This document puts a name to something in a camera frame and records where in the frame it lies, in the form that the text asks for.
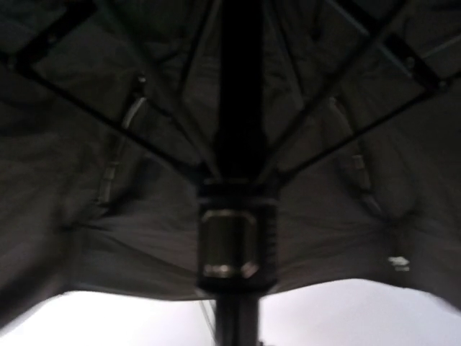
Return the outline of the lilac folding umbrella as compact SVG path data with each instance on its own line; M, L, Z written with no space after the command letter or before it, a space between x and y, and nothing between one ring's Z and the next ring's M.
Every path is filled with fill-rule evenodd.
M348 279L460 308L458 1L1 3L2 327Z

